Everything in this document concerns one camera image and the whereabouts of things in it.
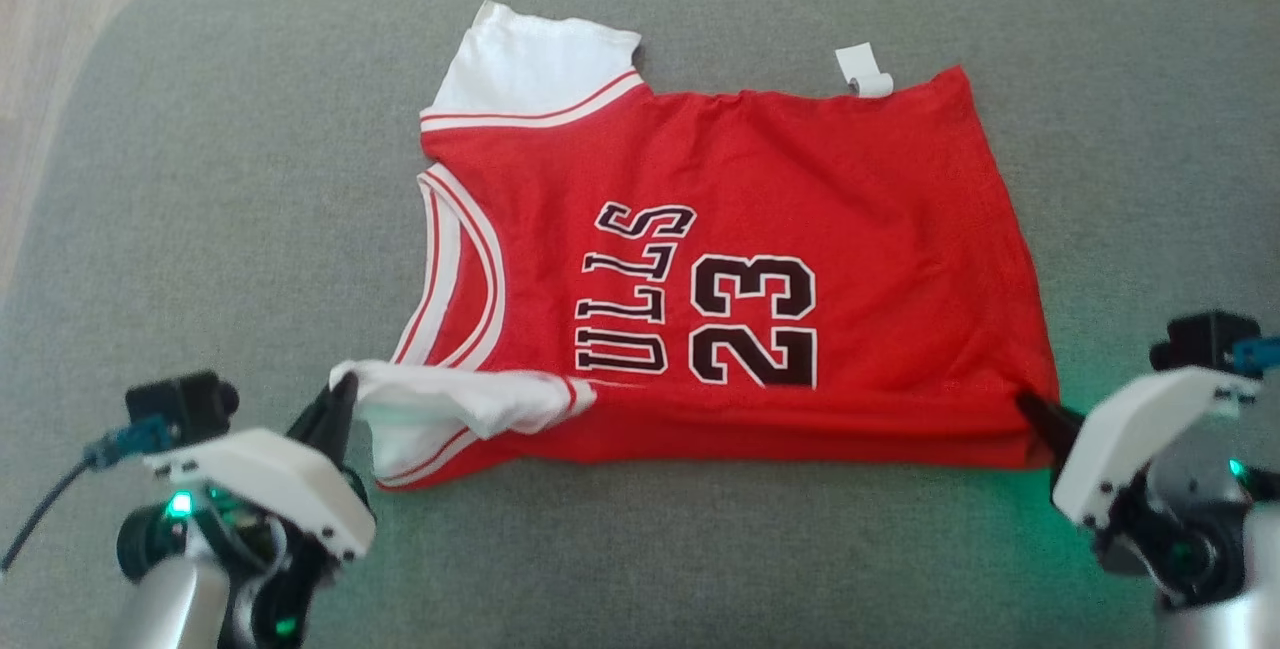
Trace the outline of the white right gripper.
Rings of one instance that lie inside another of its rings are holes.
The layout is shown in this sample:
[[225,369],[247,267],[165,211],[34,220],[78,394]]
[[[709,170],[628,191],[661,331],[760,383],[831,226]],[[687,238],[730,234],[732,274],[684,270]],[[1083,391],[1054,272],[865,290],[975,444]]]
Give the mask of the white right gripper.
[[1061,470],[1052,503],[1075,526],[1110,524],[1121,488],[1207,415],[1235,419],[1240,399],[1254,398],[1258,379],[1212,370],[1172,367],[1139,376],[1102,399],[1087,416],[1020,390],[1016,407]]

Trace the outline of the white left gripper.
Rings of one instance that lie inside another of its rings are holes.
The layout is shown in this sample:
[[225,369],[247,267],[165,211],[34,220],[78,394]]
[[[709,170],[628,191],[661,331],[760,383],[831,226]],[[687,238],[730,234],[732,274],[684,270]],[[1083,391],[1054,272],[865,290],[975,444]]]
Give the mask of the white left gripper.
[[265,428],[147,454],[172,495],[143,509],[148,632],[303,632],[315,594],[367,557],[376,520],[346,466],[358,378],[285,434]]

